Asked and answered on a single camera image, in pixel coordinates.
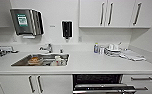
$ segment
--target faucet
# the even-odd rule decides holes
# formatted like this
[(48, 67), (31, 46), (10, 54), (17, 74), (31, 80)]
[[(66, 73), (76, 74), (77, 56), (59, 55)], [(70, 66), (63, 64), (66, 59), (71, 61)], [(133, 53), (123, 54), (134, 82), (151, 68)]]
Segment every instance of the faucet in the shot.
[(52, 52), (53, 52), (53, 49), (52, 49), (52, 45), (51, 45), (51, 44), (48, 44), (47, 51), (48, 51), (49, 53), (52, 53)]
[(48, 44), (48, 45), (47, 45), (47, 48), (40, 47), (39, 50), (47, 50), (48, 53), (52, 53), (52, 52), (53, 52), (53, 49), (52, 49), (52, 45), (51, 45), (51, 44)]

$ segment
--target soap dispenser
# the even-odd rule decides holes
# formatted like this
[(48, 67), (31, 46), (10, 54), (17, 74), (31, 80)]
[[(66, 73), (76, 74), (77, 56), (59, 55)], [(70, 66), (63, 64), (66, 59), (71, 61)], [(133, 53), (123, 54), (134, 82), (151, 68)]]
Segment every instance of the soap dispenser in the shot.
[(63, 37), (66, 40), (69, 40), (72, 37), (72, 22), (71, 21), (62, 21), (62, 28), (63, 28)]

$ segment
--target silver handle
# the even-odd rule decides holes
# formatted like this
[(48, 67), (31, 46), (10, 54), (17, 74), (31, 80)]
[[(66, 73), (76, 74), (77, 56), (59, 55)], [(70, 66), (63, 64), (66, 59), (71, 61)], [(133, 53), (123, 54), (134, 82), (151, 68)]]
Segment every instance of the silver handle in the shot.
[(148, 77), (148, 78), (133, 78), (131, 77), (131, 80), (152, 80), (151, 77)]
[(136, 23), (137, 23), (138, 15), (139, 15), (139, 13), (140, 13), (141, 4), (142, 4), (142, 3), (139, 3), (139, 4), (138, 4), (137, 14), (136, 14), (135, 21), (134, 21), (133, 25), (136, 25)]
[(40, 92), (43, 92), (42, 86), (41, 86), (41, 81), (40, 81), (40, 76), (38, 76), (38, 83), (39, 83), (39, 88), (40, 88)]
[(134, 93), (136, 90), (83, 90), (83, 91), (73, 91), (74, 94), (80, 93)]
[(100, 22), (100, 25), (102, 25), (102, 22), (103, 22), (103, 6), (104, 6), (105, 3), (102, 3), (102, 13), (101, 13), (101, 22)]
[(148, 90), (147, 87), (143, 87), (143, 88), (135, 88), (135, 90)]
[(113, 10), (113, 3), (111, 3), (110, 16), (109, 16), (109, 23), (108, 23), (108, 25), (110, 25), (110, 23), (111, 23), (111, 19), (112, 19), (112, 10)]
[(30, 83), (30, 86), (31, 86), (31, 89), (32, 89), (32, 93), (35, 92), (35, 90), (33, 89), (33, 85), (32, 85), (32, 80), (31, 80), (32, 76), (29, 76), (29, 83)]

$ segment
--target stainless steel sink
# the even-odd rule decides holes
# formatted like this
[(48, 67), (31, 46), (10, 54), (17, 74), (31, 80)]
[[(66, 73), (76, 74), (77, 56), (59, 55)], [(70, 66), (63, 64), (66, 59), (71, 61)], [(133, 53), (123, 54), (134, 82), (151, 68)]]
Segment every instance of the stainless steel sink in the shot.
[[(55, 56), (60, 56), (62, 60), (62, 63), (59, 66), (67, 65), (69, 54), (60, 53), (60, 54), (30, 54), (24, 57), (23, 59), (19, 60), (18, 62), (12, 64), (11, 66), (51, 66), (52, 65), (51, 63), (55, 61)], [(38, 57), (42, 59), (43, 63), (41, 63), (40, 65), (30, 65), (28, 61), (32, 57)]]

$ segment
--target cup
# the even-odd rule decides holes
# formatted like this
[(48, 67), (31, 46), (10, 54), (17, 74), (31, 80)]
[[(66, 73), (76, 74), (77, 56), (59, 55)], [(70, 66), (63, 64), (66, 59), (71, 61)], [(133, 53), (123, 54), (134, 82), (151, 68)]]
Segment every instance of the cup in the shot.
[(119, 45), (114, 44), (114, 48), (113, 49), (116, 50), (116, 51), (118, 51), (119, 50)]
[(114, 49), (114, 45), (113, 44), (109, 44), (109, 50), (113, 50)]

